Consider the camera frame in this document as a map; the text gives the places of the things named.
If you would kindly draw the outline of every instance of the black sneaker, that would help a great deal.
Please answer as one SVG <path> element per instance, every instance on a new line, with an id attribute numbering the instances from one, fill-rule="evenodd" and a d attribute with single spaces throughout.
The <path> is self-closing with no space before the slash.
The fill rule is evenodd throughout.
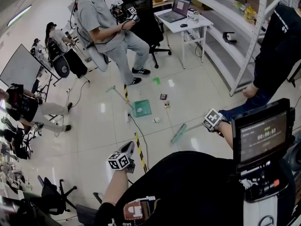
<path id="1" fill-rule="evenodd" d="M 66 125 L 66 130 L 65 131 L 69 131 L 71 130 L 71 125 Z"/>
<path id="2" fill-rule="evenodd" d="M 130 85 L 136 85 L 139 84 L 142 81 L 141 78 L 134 78 L 133 82 Z"/>
<path id="3" fill-rule="evenodd" d="M 70 103 L 68 104 L 68 106 L 67 106 L 67 107 L 68 107 L 68 112 L 69 112 L 70 109 L 72 108 L 72 105 L 73 105 L 72 102 L 70 102 Z"/>
<path id="4" fill-rule="evenodd" d="M 132 73 L 139 73 L 139 74 L 143 74 L 143 75 L 148 75 L 150 74 L 150 71 L 149 70 L 146 70 L 146 69 L 141 69 L 141 70 L 136 70 L 136 69 L 132 69 Z"/>

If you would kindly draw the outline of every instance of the black clothing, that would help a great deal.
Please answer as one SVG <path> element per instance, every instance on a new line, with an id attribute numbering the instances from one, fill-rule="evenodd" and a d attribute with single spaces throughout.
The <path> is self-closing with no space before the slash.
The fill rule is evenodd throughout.
<path id="1" fill-rule="evenodd" d="M 293 8 L 278 5 L 255 60 L 254 85 L 275 93 L 301 59 L 301 17 Z"/>
<path id="2" fill-rule="evenodd" d="M 233 160 L 198 152 L 173 153 L 130 186 L 115 207 L 102 204 L 95 226 L 107 226 L 112 218 L 117 226 L 134 226 L 124 220 L 123 207 L 146 196 L 161 199 L 146 226 L 242 225 L 245 189 L 239 182 L 226 182 L 234 169 Z"/>
<path id="3" fill-rule="evenodd" d="M 65 53 L 64 57 L 68 62 L 70 71 L 76 74 L 78 78 L 87 73 L 88 68 L 84 65 L 80 57 L 73 51 L 73 49 L 70 49 L 67 53 Z"/>
<path id="4" fill-rule="evenodd" d="M 16 134 L 11 130 L 5 129 L 3 130 L 3 136 L 8 142 L 11 142 L 12 138 L 16 137 Z"/>
<path id="5" fill-rule="evenodd" d="M 6 91 L 9 94 L 7 104 L 12 108 L 5 105 L 7 113 L 15 120 L 20 120 L 23 117 L 27 121 L 31 122 L 38 109 L 38 102 L 24 95 L 23 85 L 12 84 L 12 86 Z"/>

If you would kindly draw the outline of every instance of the gray pants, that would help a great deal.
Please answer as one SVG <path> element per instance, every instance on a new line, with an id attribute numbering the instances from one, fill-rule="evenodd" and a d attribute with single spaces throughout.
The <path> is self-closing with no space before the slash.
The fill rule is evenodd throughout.
<path id="1" fill-rule="evenodd" d="M 38 106 L 37 112 L 34 115 L 32 120 L 32 124 L 38 122 L 43 123 L 45 129 L 51 130 L 54 132 L 63 132 L 66 130 L 66 126 L 58 126 L 49 119 L 45 117 L 45 115 L 67 115 L 68 114 L 68 107 L 63 107 L 61 105 L 57 105 L 55 103 L 47 103 L 44 102 L 43 104 Z"/>
<path id="2" fill-rule="evenodd" d="M 104 54 L 117 64 L 123 82 L 130 85 L 134 80 L 134 76 L 128 67 L 127 49 L 136 52 L 134 69 L 140 70 L 149 57 L 150 47 L 131 31 L 126 31 L 125 34 L 126 36 L 121 44 L 110 51 L 104 52 Z"/>

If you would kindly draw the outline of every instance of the yellow and black tape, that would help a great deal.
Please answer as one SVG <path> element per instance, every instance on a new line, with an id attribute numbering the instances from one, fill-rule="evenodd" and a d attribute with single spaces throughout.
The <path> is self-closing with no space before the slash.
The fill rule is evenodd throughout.
<path id="1" fill-rule="evenodd" d="M 145 160 L 143 158 L 143 154 L 142 154 L 142 151 L 141 151 L 141 147 L 140 147 L 140 143 L 139 143 L 139 139 L 138 139 L 138 134 L 137 133 L 135 133 L 135 138 L 136 138 L 136 143 L 137 143 L 137 147 L 138 147 L 138 153 L 140 155 L 142 167 L 144 169 L 144 173 L 147 173 L 147 167 L 146 167 L 146 164 L 145 164 Z"/>
<path id="2" fill-rule="evenodd" d="M 128 97 L 127 97 L 127 86 L 124 85 L 124 94 L 126 95 L 126 101 L 128 102 Z"/>

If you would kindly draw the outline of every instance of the white desk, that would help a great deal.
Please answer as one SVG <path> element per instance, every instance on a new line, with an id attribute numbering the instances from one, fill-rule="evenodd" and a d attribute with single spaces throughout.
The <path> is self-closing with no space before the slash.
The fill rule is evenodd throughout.
<path id="1" fill-rule="evenodd" d="M 179 21 L 173 22 L 173 23 L 169 23 L 164 19 L 161 19 L 160 17 L 158 17 L 160 14 L 166 13 L 171 11 L 171 9 L 167 9 L 167 10 L 163 10 L 163 11 L 159 11 L 154 13 L 155 16 L 160 19 L 160 21 L 162 21 L 162 23 L 170 29 L 170 31 L 172 31 L 173 33 L 175 32 L 181 32 L 181 40 L 182 40 L 182 56 L 183 56 L 183 61 L 182 61 L 182 66 L 183 69 L 185 69 L 185 45 L 186 44 L 190 44 L 190 43 L 195 43 L 195 42 L 200 42 L 202 41 L 202 58 L 201 61 L 203 62 L 204 59 L 204 52 L 205 52 L 205 40 L 206 40 L 206 32 L 207 32 L 207 27 L 213 25 L 213 23 L 211 21 L 209 21 L 208 19 L 206 19 L 205 17 L 203 17 L 202 15 L 199 15 L 199 21 L 198 23 L 195 23 L 193 21 L 193 19 L 181 19 Z M 192 12 L 188 11 L 187 16 L 193 16 Z M 187 27 L 181 28 L 180 25 L 181 24 L 187 24 Z M 204 32 L 203 32 L 203 37 L 201 37 L 201 34 L 199 34 L 199 38 L 198 39 L 194 39 L 191 40 L 189 39 L 189 36 L 186 36 L 186 40 L 185 40 L 185 31 L 187 30 L 193 30 L 193 29 L 197 29 L 197 28 L 204 28 Z M 169 41 L 168 41 L 168 35 L 166 33 L 166 39 L 167 39 L 167 43 L 169 45 Z"/>

